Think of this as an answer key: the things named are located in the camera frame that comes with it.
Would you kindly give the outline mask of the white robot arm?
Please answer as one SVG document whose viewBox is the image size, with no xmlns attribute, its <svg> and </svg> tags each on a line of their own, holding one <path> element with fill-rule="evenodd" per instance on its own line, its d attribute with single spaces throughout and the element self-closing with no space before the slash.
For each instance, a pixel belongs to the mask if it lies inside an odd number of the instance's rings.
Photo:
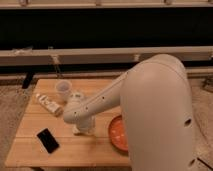
<svg viewBox="0 0 213 171">
<path fill-rule="evenodd" d="M 198 171 L 192 95 L 182 62 L 168 54 L 144 60 L 99 93 L 66 105 L 79 123 L 119 106 L 132 171 Z"/>
</svg>

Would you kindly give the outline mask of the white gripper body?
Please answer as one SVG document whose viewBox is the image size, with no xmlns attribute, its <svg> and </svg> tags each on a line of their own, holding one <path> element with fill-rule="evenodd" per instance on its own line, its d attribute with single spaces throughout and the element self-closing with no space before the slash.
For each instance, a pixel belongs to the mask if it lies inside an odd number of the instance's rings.
<svg viewBox="0 0 213 171">
<path fill-rule="evenodd" d="M 68 104 L 71 108 L 80 104 L 86 99 L 85 95 L 82 92 L 72 92 Z M 74 134 L 92 134 L 95 128 L 95 118 L 89 117 L 88 119 L 84 119 L 76 123 L 73 126 L 73 133 Z"/>
</svg>

